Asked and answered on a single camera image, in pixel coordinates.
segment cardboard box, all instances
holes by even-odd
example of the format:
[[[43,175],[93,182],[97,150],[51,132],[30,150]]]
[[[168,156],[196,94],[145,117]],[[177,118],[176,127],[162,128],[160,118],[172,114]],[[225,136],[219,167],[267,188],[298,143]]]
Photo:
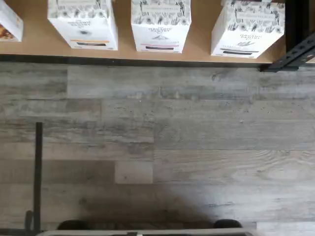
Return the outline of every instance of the cardboard box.
[[[283,34],[285,4],[227,2],[212,30],[211,55],[257,58]]]
[[[131,2],[131,26],[139,52],[182,53],[190,25],[190,0]]]
[[[48,19],[71,48],[118,50],[111,0],[48,0]]]
[[[23,26],[22,19],[0,0],[0,41],[21,42]]]

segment black wheel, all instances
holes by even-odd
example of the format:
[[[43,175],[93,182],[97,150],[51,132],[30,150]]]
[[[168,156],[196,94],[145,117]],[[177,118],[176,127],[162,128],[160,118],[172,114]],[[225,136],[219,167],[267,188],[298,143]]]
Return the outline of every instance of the black wheel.
[[[60,223],[57,230],[91,230],[91,228],[87,221],[67,220]]]
[[[242,228],[242,224],[237,220],[218,220],[214,223],[213,228],[215,229],[228,229],[228,228]]]

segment black metal pole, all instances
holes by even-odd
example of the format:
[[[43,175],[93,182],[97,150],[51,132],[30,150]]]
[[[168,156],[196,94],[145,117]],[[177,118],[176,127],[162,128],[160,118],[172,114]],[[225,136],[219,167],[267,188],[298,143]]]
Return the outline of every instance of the black metal pole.
[[[35,172],[33,186],[33,232],[38,234],[40,230],[40,203],[41,203],[41,175],[43,156],[43,123],[36,123],[35,134]]]

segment colored label stripe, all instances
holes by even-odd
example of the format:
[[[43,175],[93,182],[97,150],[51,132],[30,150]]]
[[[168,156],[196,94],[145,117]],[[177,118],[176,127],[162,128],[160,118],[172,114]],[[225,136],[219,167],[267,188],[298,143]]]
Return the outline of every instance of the colored label stripe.
[[[109,41],[97,41],[97,40],[76,40],[72,39],[71,42],[80,42],[80,43],[109,43]]]
[[[179,47],[179,45],[154,45],[154,44],[146,44],[146,43],[141,43],[142,46],[151,46],[151,47]]]

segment floral print packaging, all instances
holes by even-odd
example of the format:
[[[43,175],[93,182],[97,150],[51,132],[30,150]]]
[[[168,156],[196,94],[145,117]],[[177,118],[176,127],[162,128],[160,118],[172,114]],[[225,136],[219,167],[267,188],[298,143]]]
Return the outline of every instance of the floral print packaging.
[[[257,58],[284,35],[285,4],[227,1],[212,30],[211,55]]]
[[[22,19],[0,0],[0,41],[21,42],[24,24]]]
[[[182,53],[190,24],[190,0],[131,1],[131,26],[139,52]]]
[[[48,19],[71,48],[118,50],[111,0],[48,0]]]

